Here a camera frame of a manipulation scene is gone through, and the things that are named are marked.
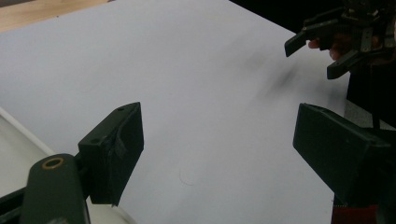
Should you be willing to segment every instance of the white table surface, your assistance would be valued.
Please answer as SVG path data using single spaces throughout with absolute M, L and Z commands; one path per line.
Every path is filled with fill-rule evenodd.
M 227 0 L 118 0 L 0 34 L 0 106 L 57 152 L 141 102 L 145 150 L 120 206 L 138 224 L 330 223 L 292 147 L 299 103 L 343 114 L 327 53 Z

